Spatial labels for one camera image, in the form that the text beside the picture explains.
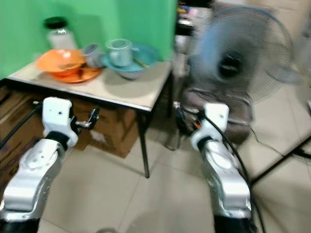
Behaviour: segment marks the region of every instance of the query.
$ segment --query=white mug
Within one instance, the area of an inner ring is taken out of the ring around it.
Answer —
[[[118,67],[125,67],[133,62],[132,42],[126,39],[115,39],[106,43],[109,59]]]
[[[86,63],[89,67],[101,68],[104,66],[101,62],[103,52],[98,44],[89,44],[84,47],[82,49],[82,55],[86,57]]]

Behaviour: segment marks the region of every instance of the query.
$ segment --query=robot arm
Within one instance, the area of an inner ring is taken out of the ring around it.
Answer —
[[[223,132],[229,109],[225,104],[207,103],[205,115]],[[251,221],[251,194],[238,163],[222,143],[220,133],[206,120],[191,136],[192,146],[202,157],[203,174],[210,189],[216,233],[255,233]]]
[[[50,186],[60,172],[65,151],[78,140],[81,128],[92,129],[99,110],[89,121],[79,122],[69,100],[46,98],[43,101],[45,138],[28,150],[19,162],[16,175],[7,185],[0,208],[1,233],[36,233]]]

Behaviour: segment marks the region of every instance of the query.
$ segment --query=cup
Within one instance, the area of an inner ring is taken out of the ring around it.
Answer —
[[[98,44],[89,44],[84,47],[82,49],[82,55],[86,57],[86,63],[89,67],[101,68],[104,66],[101,62],[103,52]]]
[[[125,67],[133,62],[132,42],[126,39],[115,39],[106,43],[109,48],[109,59],[118,67]]]

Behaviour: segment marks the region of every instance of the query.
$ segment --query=black metal table leg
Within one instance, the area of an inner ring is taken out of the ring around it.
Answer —
[[[145,140],[145,123],[142,117],[142,113],[137,112],[137,121],[138,121],[138,133],[140,138],[140,145],[141,145],[141,153],[142,153],[142,159],[144,162],[144,169],[145,169],[145,177],[150,177],[149,172],[149,165],[148,165],[148,156],[147,156],[147,149],[146,149],[146,140]]]
[[[173,95],[174,95],[174,75],[173,71],[170,72],[168,77],[168,103],[167,103],[167,117],[170,118],[172,116],[173,109]]]
[[[265,171],[263,171],[261,174],[259,174],[257,177],[255,177],[251,181],[251,185],[254,186],[258,181],[263,179],[265,176],[267,176],[271,171],[273,171],[276,167],[281,165],[283,162],[285,162],[288,158],[296,155],[301,156],[304,158],[311,158],[311,155],[305,153],[302,150],[302,147],[307,144],[311,140],[311,136],[308,136],[302,143],[300,143],[298,146],[296,146],[294,149],[292,149],[290,152],[288,152],[286,155],[284,155],[282,158],[277,160],[274,164],[272,164],[270,167],[268,167]]]

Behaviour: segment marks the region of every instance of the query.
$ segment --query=tiled floor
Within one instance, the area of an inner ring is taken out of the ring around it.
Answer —
[[[305,107],[310,92],[303,85],[285,86],[257,103],[258,138],[282,152],[301,140],[311,131]],[[214,232],[199,156],[189,141],[176,152],[163,147],[170,125],[155,122],[147,133],[150,179],[143,176],[139,142],[125,160],[93,147],[73,150],[52,185],[40,233]],[[253,176],[278,157],[253,135],[240,151]],[[269,233],[310,232],[310,173],[311,162],[292,159],[258,183],[255,192]]]

